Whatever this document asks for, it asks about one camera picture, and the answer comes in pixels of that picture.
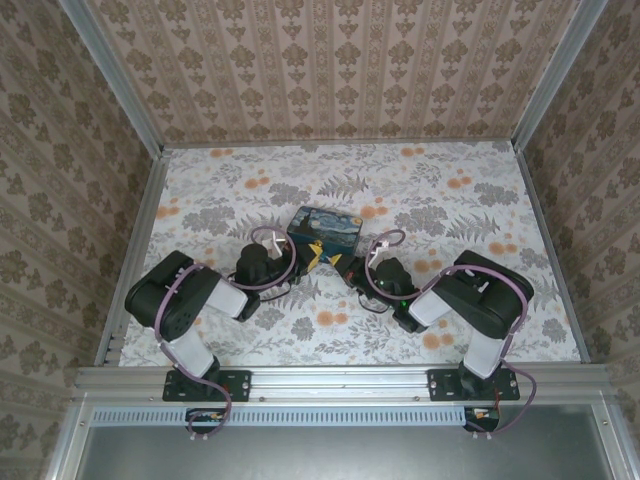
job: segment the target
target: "yellow object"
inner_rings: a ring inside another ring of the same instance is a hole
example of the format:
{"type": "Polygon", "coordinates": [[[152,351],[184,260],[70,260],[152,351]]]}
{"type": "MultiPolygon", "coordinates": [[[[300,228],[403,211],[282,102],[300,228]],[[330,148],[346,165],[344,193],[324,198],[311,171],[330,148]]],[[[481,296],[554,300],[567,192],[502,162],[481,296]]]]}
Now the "yellow object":
{"type": "Polygon", "coordinates": [[[329,259],[329,262],[331,262],[331,265],[333,265],[335,267],[336,263],[338,263],[338,261],[340,260],[340,257],[342,257],[341,253],[339,253],[338,255],[334,255],[333,257],[331,257],[329,259]]]}
{"type": "Polygon", "coordinates": [[[320,256],[322,255],[322,243],[320,243],[320,245],[309,244],[309,248],[313,253],[316,254],[316,256],[313,260],[311,260],[311,262],[309,262],[309,266],[307,267],[307,272],[310,272],[315,268],[316,265],[318,265],[318,262],[320,261],[320,256]]]}

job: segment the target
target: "wall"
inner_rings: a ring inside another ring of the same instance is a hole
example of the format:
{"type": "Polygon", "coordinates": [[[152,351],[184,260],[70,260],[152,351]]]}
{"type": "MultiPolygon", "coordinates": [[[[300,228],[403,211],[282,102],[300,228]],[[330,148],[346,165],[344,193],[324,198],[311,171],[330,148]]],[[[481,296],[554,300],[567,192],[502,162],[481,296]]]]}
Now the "wall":
{"type": "Polygon", "coordinates": [[[593,360],[640,438],[640,2],[610,1],[525,155],[593,360]]]}
{"type": "Polygon", "coordinates": [[[1,478],[37,478],[55,445],[149,162],[58,4],[0,2],[1,478]]]}
{"type": "Polygon", "coordinates": [[[165,143],[510,136],[578,0],[90,0],[165,143]]]}

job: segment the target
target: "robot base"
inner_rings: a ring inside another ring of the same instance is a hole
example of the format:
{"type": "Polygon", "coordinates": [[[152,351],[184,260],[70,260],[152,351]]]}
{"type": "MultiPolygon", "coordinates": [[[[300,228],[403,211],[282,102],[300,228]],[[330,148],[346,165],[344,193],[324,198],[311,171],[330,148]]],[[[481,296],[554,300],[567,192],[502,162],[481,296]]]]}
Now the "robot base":
{"type": "Polygon", "coordinates": [[[459,368],[427,370],[427,379],[432,402],[495,401],[496,390],[500,394],[500,400],[520,400],[516,374],[506,368],[498,368],[491,377],[484,381],[485,388],[473,396],[463,388],[459,368]]]}
{"type": "MultiPolygon", "coordinates": [[[[215,383],[224,388],[235,402],[248,402],[251,393],[251,371],[220,370],[216,372],[215,383]]],[[[178,370],[167,373],[164,381],[162,400],[165,402],[224,402],[224,396],[217,390],[194,382],[178,370]]]]}

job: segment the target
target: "aluminum frame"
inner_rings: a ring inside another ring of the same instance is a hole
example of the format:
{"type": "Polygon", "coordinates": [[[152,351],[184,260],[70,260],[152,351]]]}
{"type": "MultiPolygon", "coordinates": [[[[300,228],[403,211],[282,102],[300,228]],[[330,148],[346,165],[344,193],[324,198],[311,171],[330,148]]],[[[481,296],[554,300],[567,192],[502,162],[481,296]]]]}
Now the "aluminum frame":
{"type": "Polygon", "coordinates": [[[536,127],[542,120],[553,97],[564,82],[569,70],[573,66],[578,53],[587,41],[600,14],[607,5],[607,0],[588,0],[580,2],[576,13],[564,32],[560,43],[551,56],[542,78],[536,85],[529,103],[522,117],[518,121],[511,139],[518,150],[524,150],[531,140],[536,127]]]}
{"type": "MultiPolygon", "coordinates": [[[[535,405],[590,405],[598,424],[609,466],[616,480],[638,478],[637,459],[629,449],[626,425],[614,404],[615,395],[604,365],[578,363],[516,364],[538,384],[535,405]]],[[[379,367],[248,367],[253,372],[248,405],[260,407],[423,407],[474,406],[491,402],[431,402],[426,371],[450,365],[379,367]]],[[[75,478],[100,406],[184,406],[163,402],[162,389],[169,368],[90,367],[79,371],[74,396],[47,478],[75,478]]],[[[518,376],[522,405],[530,381],[518,376]]],[[[220,407],[219,402],[189,403],[190,407],[220,407]]]]}
{"type": "Polygon", "coordinates": [[[94,365],[102,365],[109,363],[107,354],[109,352],[110,343],[115,338],[124,339],[126,326],[131,315],[124,309],[124,299],[129,289],[140,278],[144,257],[151,238],[153,230],[153,222],[155,220],[156,210],[160,203],[160,196],[164,187],[164,180],[167,175],[169,162],[162,156],[158,161],[151,164],[151,171],[147,179],[147,185],[144,189],[140,209],[136,216],[136,222],[131,233],[131,239],[127,247],[127,253],[124,257],[123,268],[116,284],[115,292],[107,321],[102,332],[102,338],[96,352],[94,365]]]}
{"type": "Polygon", "coordinates": [[[127,77],[126,69],[113,53],[104,32],[83,0],[60,0],[62,8],[89,49],[118,103],[129,117],[131,125],[154,160],[162,152],[162,135],[151,120],[135,87],[127,77]]]}
{"type": "Polygon", "coordinates": [[[524,180],[524,186],[527,189],[529,200],[531,200],[531,208],[533,209],[533,214],[536,217],[538,229],[540,230],[540,235],[542,236],[542,241],[544,242],[544,248],[546,249],[547,255],[549,257],[551,270],[553,271],[558,283],[560,298],[562,298],[564,309],[567,312],[567,318],[569,318],[571,333],[573,334],[573,338],[576,341],[580,359],[583,362],[590,362],[591,358],[589,357],[589,350],[587,349],[587,344],[585,343],[584,337],[582,336],[582,330],[580,329],[580,324],[578,323],[578,317],[576,316],[575,309],[573,308],[573,303],[571,302],[571,297],[569,296],[567,282],[564,279],[564,274],[562,273],[562,268],[560,267],[560,261],[558,260],[556,249],[553,246],[551,234],[549,233],[549,229],[547,228],[547,222],[545,222],[544,220],[544,212],[542,211],[542,205],[540,204],[540,199],[538,198],[536,187],[533,183],[533,178],[531,177],[531,172],[529,171],[529,167],[527,165],[527,160],[522,149],[517,149],[514,147],[514,151],[516,154],[516,159],[518,161],[518,166],[520,167],[520,174],[522,175],[522,179],[524,180]]]}

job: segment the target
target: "white arm segment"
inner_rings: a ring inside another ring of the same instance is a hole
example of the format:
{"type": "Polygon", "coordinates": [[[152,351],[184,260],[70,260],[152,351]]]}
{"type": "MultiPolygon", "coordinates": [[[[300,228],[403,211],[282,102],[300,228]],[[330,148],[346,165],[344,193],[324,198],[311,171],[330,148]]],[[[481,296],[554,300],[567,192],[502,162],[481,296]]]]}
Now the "white arm segment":
{"type": "MultiPolygon", "coordinates": [[[[247,295],[242,290],[221,279],[205,305],[235,318],[240,315],[247,300],[247,295]]],[[[191,325],[187,333],[166,342],[166,345],[178,363],[196,377],[201,378],[214,362],[214,356],[198,335],[195,324],[191,325]]]]}
{"type": "Polygon", "coordinates": [[[190,374],[201,378],[213,364],[213,354],[204,344],[195,325],[187,333],[175,340],[165,342],[167,348],[190,374]]]}
{"type": "Polygon", "coordinates": [[[410,306],[409,314],[423,327],[430,327],[451,307],[432,291],[423,293],[410,306]]]}
{"type": "Polygon", "coordinates": [[[213,307],[222,313],[236,318],[247,304],[248,297],[236,287],[230,285],[225,280],[220,279],[205,305],[213,307]]]}
{"type": "Polygon", "coordinates": [[[506,339],[489,338],[473,329],[464,366],[474,375],[488,378],[500,364],[500,352],[506,339]]]}

